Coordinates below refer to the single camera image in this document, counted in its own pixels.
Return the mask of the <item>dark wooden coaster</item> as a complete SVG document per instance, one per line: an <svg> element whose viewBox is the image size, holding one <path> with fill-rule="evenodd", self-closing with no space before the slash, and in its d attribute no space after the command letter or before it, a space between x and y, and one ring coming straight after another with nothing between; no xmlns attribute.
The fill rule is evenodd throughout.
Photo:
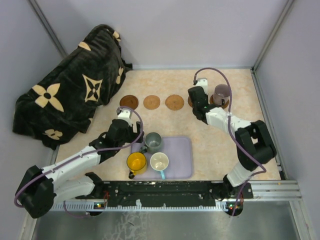
<svg viewBox="0 0 320 240"><path fill-rule="evenodd" d="M221 108L225 109L225 108L228 107L228 105L230 103L230 99L228 98L227 101L223 105L216 105L215 102L214 102L214 95L212 94L210 96L209 103L210 104L214 104L216 107L221 107Z"/></svg>
<svg viewBox="0 0 320 240"><path fill-rule="evenodd" d="M129 107L135 110L139 106L139 100L134 95L125 95L119 101L119 105L123 107Z"/></svg>
<svg viewBox="0 0 320 240"><path fill-rule="evenodd" d="M190 98L190 97L188 97L187 102L188 102L188 105L189 105L190 107L193 107L193 103L192 103L192 101L191 101L191 98Z"/></svg>

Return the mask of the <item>purple ceramic mug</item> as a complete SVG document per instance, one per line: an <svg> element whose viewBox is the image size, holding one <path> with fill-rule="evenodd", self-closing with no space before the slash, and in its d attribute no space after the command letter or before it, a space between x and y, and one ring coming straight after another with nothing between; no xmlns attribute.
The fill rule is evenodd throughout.
<svg viewBox="0 0 320 240"><path fill-rule="evenodd" d="M230 90L228 85L219 84L215 87L212 95L213 103L217 106L224 106L227 104L230 98Z"/></svg>

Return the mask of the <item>grey ceramic mug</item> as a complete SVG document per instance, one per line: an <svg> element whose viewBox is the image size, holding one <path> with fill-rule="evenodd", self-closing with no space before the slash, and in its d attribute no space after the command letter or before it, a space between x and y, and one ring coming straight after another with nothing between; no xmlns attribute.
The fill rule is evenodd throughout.
<svg viewBox="0 0 320 240"><path fill-rule="evenodd" d="M139 152L154 154L161 150L163 139L157 132L150 132L145 136L144 145L139 149Z"/></svg>

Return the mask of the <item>light woven rattan coaster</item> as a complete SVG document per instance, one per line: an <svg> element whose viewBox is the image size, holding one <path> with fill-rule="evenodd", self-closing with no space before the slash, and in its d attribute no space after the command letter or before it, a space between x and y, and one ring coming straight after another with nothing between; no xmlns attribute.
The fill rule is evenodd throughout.
<svg viewBox="0 0 320 240"><path fill-rule="evenodd" d="M156 95L148 95L143 100L143 106L148 110L155 110L160 106L161 100Z"/></svg>

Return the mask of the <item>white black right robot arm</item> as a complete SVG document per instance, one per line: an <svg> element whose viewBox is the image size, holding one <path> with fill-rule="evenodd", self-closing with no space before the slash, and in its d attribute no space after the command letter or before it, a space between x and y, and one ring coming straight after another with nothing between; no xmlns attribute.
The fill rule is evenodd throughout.
<svg viewBox="0 0 320 240"><path fill-rule="evenodd" d="M221 107L209 104L208 96L201 86L188 89L192 112L207 125L219 128L230 135L236 144L238 163L223 177L222 184L215 190L218 200L235 198L241 186L251 177L266 172L264 164L277 155L269 130L262 120L243 120Z"/></svg>

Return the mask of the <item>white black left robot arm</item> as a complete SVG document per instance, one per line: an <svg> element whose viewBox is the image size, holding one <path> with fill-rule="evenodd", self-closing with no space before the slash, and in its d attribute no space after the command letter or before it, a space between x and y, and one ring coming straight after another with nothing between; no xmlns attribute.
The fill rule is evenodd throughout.
<svg viewBox="0 0 320 240"><path fill-rule="evenodd" d="M97 199L103 195L104 182L94 172L72 179L86 169L97 166L114 157L121 149L141 143L143 122L132 124L123 119L114 119L108 129L89 143L80 152L58 163L39 168L30 167L24 174L15 193L14 204L24 208L29 215L40 218L53 205L70 199Z"/></svg>

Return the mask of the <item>yellow ceramic mug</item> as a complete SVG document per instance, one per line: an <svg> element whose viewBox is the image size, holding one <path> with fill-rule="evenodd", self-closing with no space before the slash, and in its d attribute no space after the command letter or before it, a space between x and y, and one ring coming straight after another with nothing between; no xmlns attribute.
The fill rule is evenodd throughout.
<svg viewBox="0 0 320 240"><path fill-rule="evenodd" d="M142 175L147 170L147 158L141 152L131 153L126 160L127 167L129 168L128 178L134 179L136 175Z"/></svg>

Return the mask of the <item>black floral blanket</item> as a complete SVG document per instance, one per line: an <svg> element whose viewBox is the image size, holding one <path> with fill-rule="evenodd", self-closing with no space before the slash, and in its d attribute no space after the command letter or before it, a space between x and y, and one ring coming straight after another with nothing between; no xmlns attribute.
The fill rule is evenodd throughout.
<svg viewBox="0 0 320 240"><path fill-rule="evenodd" d="M15 103L12 131L55 149L86 133L132 69L122 58L120 34L94 27L77 48Z"/></svg>

